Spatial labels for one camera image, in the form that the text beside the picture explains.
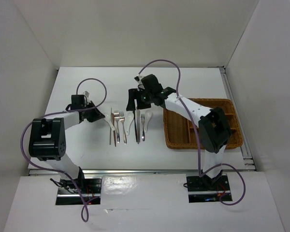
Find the white ceramic spoon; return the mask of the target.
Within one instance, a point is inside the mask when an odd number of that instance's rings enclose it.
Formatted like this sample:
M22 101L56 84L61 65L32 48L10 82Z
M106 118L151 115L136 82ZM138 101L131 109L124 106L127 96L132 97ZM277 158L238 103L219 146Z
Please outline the white ceramic spoon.
M149 124L151 117L152 117L152 112L147 110L145 112L145 133L147 133L148 124Z
M111 116L109 114L105 114L104 120L108 123L111 131L115 131L115 127L112 123L112 119L111 119Z
M130 126L134 120L134 114L133 112L127 112L125 116L125 129L126 129L126 134L129 135L130 133Z

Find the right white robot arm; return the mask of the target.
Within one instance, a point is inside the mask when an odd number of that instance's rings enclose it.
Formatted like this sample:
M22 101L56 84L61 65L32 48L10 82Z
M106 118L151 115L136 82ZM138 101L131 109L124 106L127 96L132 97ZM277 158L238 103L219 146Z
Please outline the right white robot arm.
M222 160L232 134L222 108L197 104L179 94L177 89L163 88L155 75L136 76L136 88L128 90L127 111L148 109L152 104L188 119L195 131L198 148L205 149L204 163L199 163L201 184L213 189L222 176Z

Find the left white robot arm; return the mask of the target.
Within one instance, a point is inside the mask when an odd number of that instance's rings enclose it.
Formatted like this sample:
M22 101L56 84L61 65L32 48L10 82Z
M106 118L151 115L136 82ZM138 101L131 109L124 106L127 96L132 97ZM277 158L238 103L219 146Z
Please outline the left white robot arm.
M51 115L33 120L29 154L59 172L61 187L80 193L85 190L88 183L83 170L72 162L66 152L65 130L85 120L92 123L104 119L105 115L96 108L87 93L72 95L71 103L66 109L71 112L57 117Z

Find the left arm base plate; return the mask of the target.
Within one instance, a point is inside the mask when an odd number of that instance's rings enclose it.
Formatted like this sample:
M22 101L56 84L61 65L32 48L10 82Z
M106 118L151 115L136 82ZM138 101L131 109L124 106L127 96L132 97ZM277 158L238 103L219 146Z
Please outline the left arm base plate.
M82 205L82 200L71 181L51 179L58 187L56 205ZM102 178L86 178L79 187L84 200L89 205L101 204Z

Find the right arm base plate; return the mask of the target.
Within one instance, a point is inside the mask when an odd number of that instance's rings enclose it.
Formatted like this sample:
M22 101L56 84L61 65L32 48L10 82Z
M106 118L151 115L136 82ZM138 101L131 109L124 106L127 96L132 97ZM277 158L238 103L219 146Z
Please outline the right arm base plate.
M208 185L199 176L187 176L186 183L183 184L188 190L189 203L210 203L231 202L232 194L229 180L226 175L222 175L213 185Z

